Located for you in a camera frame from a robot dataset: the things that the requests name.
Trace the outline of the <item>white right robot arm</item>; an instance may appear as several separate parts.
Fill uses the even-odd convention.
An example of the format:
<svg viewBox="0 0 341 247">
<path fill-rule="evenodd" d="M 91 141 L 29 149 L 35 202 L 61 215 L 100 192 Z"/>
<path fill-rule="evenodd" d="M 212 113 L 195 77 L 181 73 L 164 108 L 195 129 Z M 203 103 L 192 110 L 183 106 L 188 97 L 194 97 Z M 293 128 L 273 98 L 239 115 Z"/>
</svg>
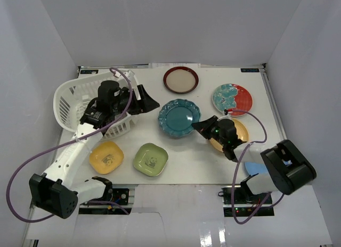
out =
<svg viewBox="0 0 341 247">
<path fill-rule="evenodd" d="M 266 166 L 266 174 L 254 174 L 243 180 L 241 199 L 252 204 L 261 193 L 280 191 L 290 195 L 317 177 L 316 170 L 296 147 L 285 139 L 274 147 L 265 147 L 264 141 L 245 142 L 238 135 L 231 119 L 217 116 L 192 124 L 205 139 L 214 139 L 222 145 L 225 157 L 233 162 L 253 162 Z"/>
</svg>

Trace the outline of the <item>green square panda dish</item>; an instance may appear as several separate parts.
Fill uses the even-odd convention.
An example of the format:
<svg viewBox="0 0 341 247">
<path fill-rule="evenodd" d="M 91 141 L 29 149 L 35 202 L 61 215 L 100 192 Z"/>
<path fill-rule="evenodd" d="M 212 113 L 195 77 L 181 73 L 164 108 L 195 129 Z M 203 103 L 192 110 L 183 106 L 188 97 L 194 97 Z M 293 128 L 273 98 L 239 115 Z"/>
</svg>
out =
<svg viewBox="0 0 341 247">
<path fill-rule="evenodd" d="M 133 166 L 149 177 L 156 177 L 162 173 L 167 161 L 168 153 L 165 149 L 153 143 L 146 143 L 137 151 Z"/>
</svg>

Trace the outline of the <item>yellow square panda dish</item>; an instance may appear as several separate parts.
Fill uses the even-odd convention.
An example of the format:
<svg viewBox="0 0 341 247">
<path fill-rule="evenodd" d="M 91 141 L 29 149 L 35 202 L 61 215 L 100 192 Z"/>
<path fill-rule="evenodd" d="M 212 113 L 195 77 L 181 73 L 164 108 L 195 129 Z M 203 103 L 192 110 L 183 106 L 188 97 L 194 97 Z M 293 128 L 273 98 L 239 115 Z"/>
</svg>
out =
<svg viewBox="0 0 341 247">
<path fill-rule="evenodd" d="M 123 159 L 124 153 L 119 146 L 112 141 L 107 141 L 92 150 L 89 161 L 98 174 L 106 175 L 120 166 Z"/>
</svg>

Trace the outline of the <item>white plastic dish bin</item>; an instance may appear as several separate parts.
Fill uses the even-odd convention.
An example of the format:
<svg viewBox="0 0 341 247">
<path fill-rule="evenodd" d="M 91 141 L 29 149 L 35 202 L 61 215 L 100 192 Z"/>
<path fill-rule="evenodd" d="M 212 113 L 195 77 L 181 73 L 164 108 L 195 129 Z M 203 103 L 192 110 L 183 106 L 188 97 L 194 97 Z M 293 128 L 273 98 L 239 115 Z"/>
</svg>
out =
<svg viewBox="0 0 341 247">
<path fill-rule="evenodd" d="M 123 73 L 130 69 L 120 69 Z M 58 124 L 67 131 L 75 132 L 79 120 L 85 112 L 89 102 L 97 97 L 98 87 L 105 80 L 115 80 L 120 87 L 128 87 L 126 80 L 119 73 L 114 75 L 109 69 L 81 68 L 78 78 L 60 85 L 54 94 L 53 110 Z M 131 129 L 131 124 L 136 124 L 138 116 L 126 116 L 121 121 L 111 126 L 103 140 L 117 138 L 126 134 Z"/>
</svg>

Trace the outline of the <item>light blue plate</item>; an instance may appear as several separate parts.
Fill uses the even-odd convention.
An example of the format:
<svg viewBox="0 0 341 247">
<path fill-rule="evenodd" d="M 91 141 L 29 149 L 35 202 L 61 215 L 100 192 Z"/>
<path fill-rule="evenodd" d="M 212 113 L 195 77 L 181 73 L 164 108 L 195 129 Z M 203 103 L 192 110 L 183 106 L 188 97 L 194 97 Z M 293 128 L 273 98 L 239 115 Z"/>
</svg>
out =
<svg viewBox="0 0 341 247">
<path fill-rule="evenodd" d="M 249 173 L 249 175 L 256 174 L 267 174 L 268 170 L 264 164 L 253 163 L 253 162 L 245 162 L 245 170 Z"/>
</svg>

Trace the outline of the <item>teal scalloped plate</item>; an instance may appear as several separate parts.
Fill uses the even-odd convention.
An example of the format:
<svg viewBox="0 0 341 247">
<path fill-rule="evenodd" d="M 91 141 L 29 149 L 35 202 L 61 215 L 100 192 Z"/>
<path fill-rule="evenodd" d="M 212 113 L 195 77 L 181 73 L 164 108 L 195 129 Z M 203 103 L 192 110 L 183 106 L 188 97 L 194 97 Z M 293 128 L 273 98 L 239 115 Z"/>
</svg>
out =
<svg viewBox="0 0 341 247">
<path fill-rule="evenodd" d="M 194 131 L 192 123 L 199 122 L 199 107 L 186 99 L 171 100 L 161 108 L 158 114 L 158 125 L 169 137 L 182 138 Z"/>
</svg>

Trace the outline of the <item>pale orange round plate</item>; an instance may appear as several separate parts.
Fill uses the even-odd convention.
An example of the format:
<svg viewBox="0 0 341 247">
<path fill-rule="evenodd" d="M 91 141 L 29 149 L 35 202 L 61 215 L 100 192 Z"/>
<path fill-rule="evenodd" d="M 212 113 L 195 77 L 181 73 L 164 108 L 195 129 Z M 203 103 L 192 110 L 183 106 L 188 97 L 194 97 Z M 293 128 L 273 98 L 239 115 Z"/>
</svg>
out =
<svg viewBox="0 0 341 247">
<path fill-rule="evenodd" d="M 241 139 L 243 142 L 248 142 L 249 141 L 249 134 L 248 134 L 248 130 L 245 127 L 245 125 L 242 122 L 240 122 L 239 120 L 234 119 L 234 118 L 232 118 L 232 121 L 234 122 L 234 126 L 237 130 L 238 138 Z M 213 146 L 213 148 L 215 148 L 219 152 L 223 152 L 223 146 L 219 142 L 217 142 L 213 138 L 211 138 L 209 140 L 209 142 Z"/>
</svg>

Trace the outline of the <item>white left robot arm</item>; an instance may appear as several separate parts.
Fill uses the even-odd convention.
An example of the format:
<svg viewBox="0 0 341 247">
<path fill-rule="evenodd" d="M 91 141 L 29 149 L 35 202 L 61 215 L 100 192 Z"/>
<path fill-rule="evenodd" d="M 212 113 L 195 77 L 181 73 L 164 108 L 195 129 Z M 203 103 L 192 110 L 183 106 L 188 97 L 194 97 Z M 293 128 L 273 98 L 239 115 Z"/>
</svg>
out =
<svg viewBox="0 0 341 247">
<path fill-rule="evenodd" d="M 143 85 L 134 91 L 131 86 L 120 87 L 114 80 L 103 81 L 79 121 L 73 143 L 41 175 L 31 176 L 33 204 L 60 218 L 70 217 L 81 197 L 81 191 L 72 190 L 72 182 L 91 149 L 125 115 L 148 113 L 159 106 Z"/>
</svg>

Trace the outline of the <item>dark red rimmed plate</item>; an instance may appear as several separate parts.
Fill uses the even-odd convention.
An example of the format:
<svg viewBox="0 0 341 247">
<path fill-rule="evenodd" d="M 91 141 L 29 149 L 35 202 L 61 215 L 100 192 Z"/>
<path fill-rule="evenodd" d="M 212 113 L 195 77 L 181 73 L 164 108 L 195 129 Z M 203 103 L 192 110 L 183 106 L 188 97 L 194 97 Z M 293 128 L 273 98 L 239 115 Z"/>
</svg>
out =
<svg viewBox="0 0 341 247">
<path fill-rule="evenodd" d="M 191 68 L 179 66 L 166 71 L 163 76 L 165 87 L 175 94 L 187 94 L 197 88 L 199 77 Z"/>
</svg>

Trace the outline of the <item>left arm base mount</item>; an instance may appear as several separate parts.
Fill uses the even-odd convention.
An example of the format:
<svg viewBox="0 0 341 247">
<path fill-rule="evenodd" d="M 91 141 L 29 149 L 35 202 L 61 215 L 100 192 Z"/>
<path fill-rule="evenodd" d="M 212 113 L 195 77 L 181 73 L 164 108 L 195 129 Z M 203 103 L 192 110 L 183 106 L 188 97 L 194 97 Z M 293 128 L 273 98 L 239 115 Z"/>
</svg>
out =
<svg viewBox="0 0 341 247">
<path fill-rule="evenodd" d="M 135 196 L 135 188 L 114 188 L 112 190 L 113 196 L 111 198 L 111 202 L 115 202 L 118 205 L 122 206 L 125 211 L 123 211 L 120 207 L 105 203 L 105 204 L 87 204 L 81 205 L 79 208 L 80 215 L 128 215 L 131 213 L 134 196 Z"/>
</svg>

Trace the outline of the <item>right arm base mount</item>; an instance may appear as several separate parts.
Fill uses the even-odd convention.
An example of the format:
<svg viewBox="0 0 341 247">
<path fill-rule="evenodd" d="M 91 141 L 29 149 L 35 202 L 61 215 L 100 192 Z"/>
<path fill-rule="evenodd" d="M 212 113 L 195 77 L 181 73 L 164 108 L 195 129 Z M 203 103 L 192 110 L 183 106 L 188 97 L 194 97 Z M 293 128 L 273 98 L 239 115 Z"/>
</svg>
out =
<svg viewBox="0 0 341 247">
<path fill-rule="evenodd" d="M 231 205 L 231 186 L 223 187 L 218 192 L 218 196 L 222 198 L 224 217 L 232 218 L 232 205 Z M 266 197 L 266 193 L 258 195 L 251 195 L 246 197 L 239 186 L 235 187 L 234 191 L 234 210 L 237 217 L 248 217 L 259 206 L 259 204 Z M 265 203 L 261 206 L 255 217 L 272 217 L 274 216 L 274 208 L 272 205 L 271 196 L 267 198 Z"/>
</svg>

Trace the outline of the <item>red and teal floral plate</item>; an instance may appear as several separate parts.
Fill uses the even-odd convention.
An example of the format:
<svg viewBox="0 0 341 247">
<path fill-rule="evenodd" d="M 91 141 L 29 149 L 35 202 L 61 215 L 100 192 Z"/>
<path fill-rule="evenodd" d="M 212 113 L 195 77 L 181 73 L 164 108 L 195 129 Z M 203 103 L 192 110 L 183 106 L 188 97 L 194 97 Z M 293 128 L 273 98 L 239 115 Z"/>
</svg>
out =
<svg viewBox="0 0 341 247">
<path fill-rule="evenodd" d="M 237 84 L 223 84 L 212 93 L 214 107 L 221 113 L 227 109 L 250 111 L 253 98 L 249 91 Z"/>
</svg>

